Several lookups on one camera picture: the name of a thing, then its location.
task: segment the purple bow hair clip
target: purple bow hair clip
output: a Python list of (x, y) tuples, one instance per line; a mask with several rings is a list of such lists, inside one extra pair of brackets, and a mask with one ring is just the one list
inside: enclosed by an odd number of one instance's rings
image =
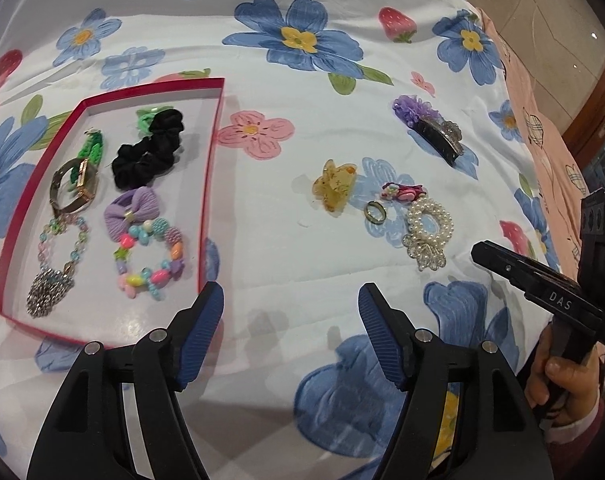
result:
[(160, 214), (158, 197), (151, 187), (138, 187), (116, 198), (105, 208), (105, 224), (109, 238), (119, 242), (132, 224), (153, 220)]

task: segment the jewelry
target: jewelry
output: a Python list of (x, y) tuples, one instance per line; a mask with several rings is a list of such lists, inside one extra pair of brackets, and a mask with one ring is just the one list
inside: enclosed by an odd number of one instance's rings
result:
[[(375, 216), (373, 216), (371, 214), (371, 212), (369, 211), (370, 207), (377, 209), (381, 214), (381, 218), (375, 218)], [(367, 202), (367, 205), (364, 206), (364, 217), (372, 224), (382, 225), (382, 224), (384, 224), (384, 221), (387, 219), (387, 211), (385, 210), (385, 208), (382, 206), (382, 204), (380, 202), (371, 200), (371, 202)]]
[[(100, 130), (96, 130), (94, 128), (87, 130), (85, 132), (86, 136), (89, 136), (89, 139), (85, 141), (82, 148), (78, 152), (77, 158), (88, 158), (89, 162), (93, 164), (95, 167), (100, 165), (100, 160), (102, 159), (103, 152), (103, 137), (102, 132)], [(78, 181), (78, 175), (80, 173), (80, 169), (74, 166), (71, 168), (71, 177), (70, 177), (70, 190), (73, 190), (75, 184)]]
[(355, 164), (343, 164), (337, 168), (332, 159), (326, 161), (322, 175), (313, 183), (311, 191), (322, 197), (325, 209), (330, 213), (345, 206), (355, 182), (356, 169)]
[(383, 200), (398, 200), (399, 202), (413, 202), (421, 196), (426, 195), (424, 186), (404, 186), (404, 184), (396, 184), (388, 182), (382, 186), (380, 198)]
[[(148, 245), (151, 236), (157, 240), (164, 240), (170, 249), (171, 259), (163, 260), (158, 270), (145, 267), (139, 274), (130, 274), (127, 267), (129, 250), (139, 241), (142, 245)], [(161, 300), (162, 295), (159, 288), (169, 283), (169, 278), (179, 280), (185, 268), (183, 260), (182, 233), (175, 227), (170, 227), (164, 218), (145, 220), (141, 226), (132, 225), (129, 231), (120, 238), (120, 247), (114, 252), (116, 266), (118, 268), (118, 287), (124, 290), (127, 297), (136, 297), (137, 288), (146, 287), (154, 300)]]
[[(58, 190), (65, 173), (73, 168), (78, 168), (78, 179), (75, 184), (77, 192), (76, 199), (65, 207), (58, 204)], [(58, 171), (54, 173), (52, 184), (49, 187), (49, 203), (54, 210), (54, 218), (74, 213), (89, 204), (96, 196), (98, 187), (98, 168), (89, 162), (88, 158), (72, 158), (65, 162)]]
[[(49, 265), (50, 250), (47, 241), (54, 236), (67, 231), (67, 225), (75, 224), (78, 229), (78, 240), (70, 254), (70, 260), (62, 270), (52, 269)], [(40, 272), (34, 279), (26, 297), (26, 310), (31, 317), (48, 316), (54, 306), (67, 295), (74, 286), (73, 275), (80, 255), (85, 250), (87, 232), (89, 227), (82, 216), (74, 214), (52, 218), (42, 228), (40, 243), (38, 244), (38, 261)]]
[(151, 187), (143, 186), (121, 194), (105, 208), (103, 217), (109, 238), (117, 242), (132, 224), (153, 220), (159, 214), (156, 193)]
[[(437, 233), (425, 229), (422, 221), (424, 213), (431, 215), (438, 223), (440, 229)], [(409, 233), (402, 238), (402, 244), (409, 256), (417, 260), (418, 270), (444, 267), (447, 258), (442, 250), (453, 235), (453, 221), (444, 207), (426, 196), (419, 198), (407, 209), (407, 226)]]

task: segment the floral bedsheet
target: floral bedsheet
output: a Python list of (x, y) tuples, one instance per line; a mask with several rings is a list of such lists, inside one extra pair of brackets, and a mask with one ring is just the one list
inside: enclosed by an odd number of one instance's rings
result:
[[(224, 328), (180, 395), (212, 478), (371, 478), (403, 394), (364, 335), (362, 283), (443, 340), (489, 338), (514, 370), (524, 364), (548, 315), (469, 252), (490, 239), (559, 262), (478, 16), (466, 0), (0, 0), (0, 249), (35, 163), (80, 100), (155, 80), (227, 80), (207, 245)], [(454, 167), (407, 126), (420, 114), (460, 126)], [(357, 165), (334, 214), (311, 192), (330, 158)], [(387, 204), (381, 225), (365, 220), (387, 182), (424, 185), (452, 215), (443, 269), (419, 272), (407, 255), (401, 203)], [(0, 318), (0, 455), (21, 478), (79, 350)], [(452, 388), (436, 454), (456, 405)], [(132, 446), (150, 476), (139, 437)]]

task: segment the purple fabric flower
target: purple fabric flower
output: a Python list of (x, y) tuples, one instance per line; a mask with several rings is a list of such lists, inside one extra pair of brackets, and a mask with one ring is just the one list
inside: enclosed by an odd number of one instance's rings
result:
[(437, 121), (442, 120), (438, 110), (431, 108), (429, 101), (422, 101), (415, 95), (401, 95), (393, 102), (393, 110), (397, 118), (409, 128), (413, 128), (420, 117), (433, 117)]

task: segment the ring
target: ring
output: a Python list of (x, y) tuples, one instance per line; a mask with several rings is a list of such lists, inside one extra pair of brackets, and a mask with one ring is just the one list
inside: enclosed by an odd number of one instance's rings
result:
[[(370, 207), (373, 207), (374, 209), (380, 211), (382, 218), (375, 218), (375, 216), (373, 216), (369, 212)], [(381, 225), (384, 224), (384, 221), (387, 219), (387, 212), (385, 211), (385, 208), (380, 202), (375, 202), (375, 200), (371, 200), (371, 202), (367, 202), (367, 205), (364, 206), (364, 217), (372, 224)]]
[[(78, 180), (75, 184), (78, 196), (69, 205), (60, 207), (58, 204), (58, 190), (60, 189), (62, 177), (71, 168), (78, 168)], [(65, 162), (61, 168), (54, 173), (52, 184), (49, 188), (49, 203), (54, 210), (54, 218), (76, 212), (78, 209), (90, 203), (96, 196), (97, 187), (98, 168), (89, 162), (88, 158), (76, 157)]]

